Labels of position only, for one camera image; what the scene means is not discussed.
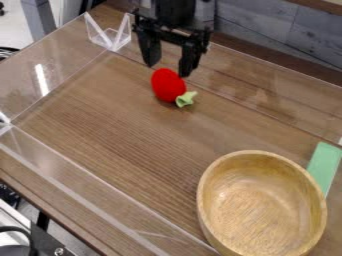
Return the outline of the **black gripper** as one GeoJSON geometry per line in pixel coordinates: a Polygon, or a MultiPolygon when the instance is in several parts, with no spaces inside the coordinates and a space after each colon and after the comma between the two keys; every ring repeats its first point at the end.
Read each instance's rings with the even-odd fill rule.
{"type": "Polygon", "coordinates": [[[178,73],[188,77],[207,52],[211,29],[195,18],[196,0],[154,0],[152,8],[138,7],[132,31],[146,65],[162,58],[162,41],[182,47],[178,73]]]}

